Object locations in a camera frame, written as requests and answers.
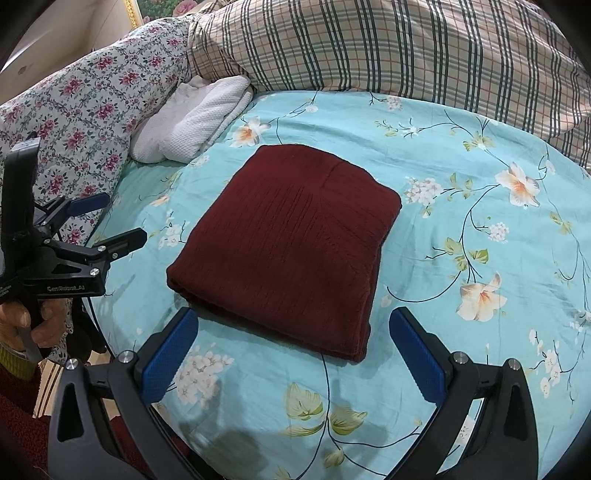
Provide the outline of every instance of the blue gripper pad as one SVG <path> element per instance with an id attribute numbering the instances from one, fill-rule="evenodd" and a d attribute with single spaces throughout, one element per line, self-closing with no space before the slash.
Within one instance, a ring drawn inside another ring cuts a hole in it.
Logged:
<path id="1" fill-rule="evenodd" d="M 139 350 L 134 377 L 144 403 L 162 400 L 198 330 L 197 313 L 183 307 L 162 332 L 151 335 Z"/>
<path id="2" fill-rule="evenodd" d="M 91 197 L 72 200 L 66 213 L 71 217 L 77 217 L 105 208 L 110 201 L 111 197 L 109 197 L 108 193 L 98 193 Z"/>
<path id="3" fill-rule="evenodd" d="M 447 395 L 446 372 L 426 344 L 428 334 L 406 307 L 397 308 L 391 313 L 389 325 L 390 337 L 423 397 L 440 406 Z"/>

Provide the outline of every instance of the folded maroon sweater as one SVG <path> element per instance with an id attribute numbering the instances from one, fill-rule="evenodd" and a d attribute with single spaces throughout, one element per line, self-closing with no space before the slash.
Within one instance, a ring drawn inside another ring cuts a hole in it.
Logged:
<path id="1" fill-rule="evenodd" d="M 335 155 L 262 146 L 199 220 L 168 286 L 240 326 L 360 361 L 400 208 L 396 192 Z"/>

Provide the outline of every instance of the metal screw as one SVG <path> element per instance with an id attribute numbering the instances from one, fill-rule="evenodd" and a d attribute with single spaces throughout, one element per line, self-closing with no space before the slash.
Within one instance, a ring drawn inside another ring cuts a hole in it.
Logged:
<path id="1" fill-rule="evenodd" d="M 78 361 L 77 358 L 69 358 L 66 360 L 66 370 L 76 370 L 78 368 Z"/>
<path id="2" fill-rule="evenodd" d="M 512 370 L 519 370 L 521 368 L 521 364 L 516 358 L 509 358 L 509 360 L 507 360 L 507 364 Z"/>
<path id="3" fill-rule="evenodd" d="M 128 364 L 134 359 L 134 353 L 131 350 L 124 350 L 117 356 L 117 360 L 122 364 Z"/>
<path id="4" fill-rule="evenodd" d="M 453 352 L 453 361 L 457 364 L 463 365 L 468 363 L 470 358 L 464 352 Z"/>

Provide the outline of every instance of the human hand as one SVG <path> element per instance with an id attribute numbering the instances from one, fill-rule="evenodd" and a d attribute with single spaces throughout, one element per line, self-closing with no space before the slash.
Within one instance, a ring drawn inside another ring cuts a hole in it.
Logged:
<path id="1" fill-rule="evenodd" d="M 44 321 L 31 331 L 31 339 L 41 348 L 57 345 L 66 331 L 66 301 L 64 299 L 46 300 L 41 305 Z M 17 327 L 28 327 L 31 316 L 19 302 L 0 305 L 0 342 L 17 352 L 24 351 L 18 336 Z"/>

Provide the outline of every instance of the finger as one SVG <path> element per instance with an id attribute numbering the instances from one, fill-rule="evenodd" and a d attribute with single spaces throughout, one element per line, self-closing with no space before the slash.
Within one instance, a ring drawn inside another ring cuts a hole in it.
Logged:
<path id="1" fill-rule="evenodd" d="M 64 315 L 53 315 L 48 317 L 41 325 L 38 325 L 31 332 L 33 342 L 41 346 L 48 342 L 55 335 L 66 331 L 66 318 Z"/>
<path id="2" fill-rule="evenodd" d="M 51 317 L 59 316 L 66 318 L 66 301 L 63 299 L 46 300 L 41 305 L 41 316 L 48 320 Z"/>
<path id="3" fill-rule="evenodd" d="M 22 303 L 11 301 L 0 305 L 0 322 L 13 327 L 28 327 L 31 316 Z"/>
<path id="4" fill-rule="evenodd" d="M 64 328 L 61 332 L 57 332 L 55 335 L 48 338 L 46 341 L 38 343 L 39 347 L 50 348 L 52 346 L 56 346 L 58 343 L 60 343 L 61 337 L 63 337 L 65 332 L 66 332 L 66 326 L 64 325 Z"/>

